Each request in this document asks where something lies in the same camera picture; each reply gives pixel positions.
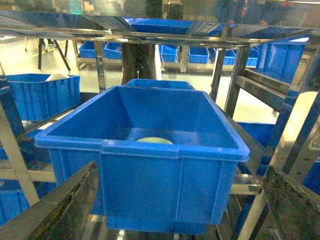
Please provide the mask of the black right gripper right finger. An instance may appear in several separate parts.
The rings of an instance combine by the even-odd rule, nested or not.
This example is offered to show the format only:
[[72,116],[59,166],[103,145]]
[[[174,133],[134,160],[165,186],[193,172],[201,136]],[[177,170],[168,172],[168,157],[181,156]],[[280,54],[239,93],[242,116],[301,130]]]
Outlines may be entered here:
[[283,240],[320,238],[320,196],[270,166],[263,180],[268,206]]

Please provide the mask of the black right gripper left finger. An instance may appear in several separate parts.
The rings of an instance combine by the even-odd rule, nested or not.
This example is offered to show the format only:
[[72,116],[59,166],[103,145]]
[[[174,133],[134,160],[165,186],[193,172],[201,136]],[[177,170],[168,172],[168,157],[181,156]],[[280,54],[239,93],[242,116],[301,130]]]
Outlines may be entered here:
[[80,240],[93,209],[99,170],[91,161],[0,228],[2,240]]

